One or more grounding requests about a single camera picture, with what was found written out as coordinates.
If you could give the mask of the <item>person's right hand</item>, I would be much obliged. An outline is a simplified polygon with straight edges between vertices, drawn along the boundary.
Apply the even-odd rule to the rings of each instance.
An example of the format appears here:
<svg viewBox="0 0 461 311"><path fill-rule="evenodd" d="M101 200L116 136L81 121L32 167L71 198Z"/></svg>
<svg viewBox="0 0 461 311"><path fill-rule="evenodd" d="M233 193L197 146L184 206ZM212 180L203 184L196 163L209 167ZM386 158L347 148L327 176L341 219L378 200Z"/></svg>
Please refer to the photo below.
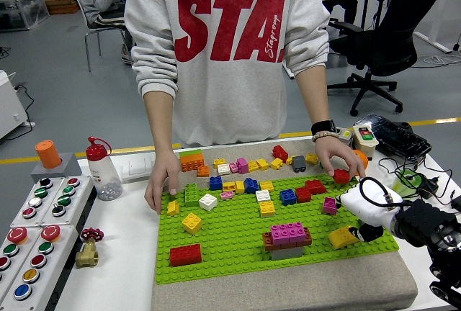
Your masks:
<svg viewBox="0 0 461 311"><path fill-rule="evenodd" d="M149 207L158 215L161 214L161 200L164 183L168 184L168 192L175 196L179 189L179 172L181 166L179 159L173 152L158 153L148 180L144 198Z"/></svg>

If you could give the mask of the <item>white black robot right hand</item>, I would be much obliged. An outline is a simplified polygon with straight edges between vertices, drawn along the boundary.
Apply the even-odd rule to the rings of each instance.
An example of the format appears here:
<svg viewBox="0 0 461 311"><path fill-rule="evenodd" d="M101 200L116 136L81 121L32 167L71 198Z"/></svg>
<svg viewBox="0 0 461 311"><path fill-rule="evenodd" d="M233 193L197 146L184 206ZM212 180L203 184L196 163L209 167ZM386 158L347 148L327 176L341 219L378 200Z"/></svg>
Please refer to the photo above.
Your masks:
<svg viewBox="0 0 461 311"><path fill-rule="evenodd" d="M350 227L349 232L363 242L381 237L384 228L394 235L395 215L404 203L399 194L372 177L360 179L336 201L360 219L358 227Z"/></svg>

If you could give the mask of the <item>person's left hand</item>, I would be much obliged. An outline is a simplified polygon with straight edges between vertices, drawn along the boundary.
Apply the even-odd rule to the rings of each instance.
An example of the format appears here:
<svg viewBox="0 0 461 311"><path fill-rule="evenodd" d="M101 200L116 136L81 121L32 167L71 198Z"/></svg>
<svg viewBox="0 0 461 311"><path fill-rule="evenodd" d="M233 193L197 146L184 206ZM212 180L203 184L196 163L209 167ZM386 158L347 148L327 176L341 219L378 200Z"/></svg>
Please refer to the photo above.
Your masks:
<svg viewBox="0 0 461 311"><path fill-rule="evenodd" d="M315 153L318 156L325 172L333 177L334 167L331 158L336 156L342 158L349 167L349 178L358 174L361 178L366 176L365 168L359 156L347 145L343 144L332 132L320 132L313 136Z"/></svg>

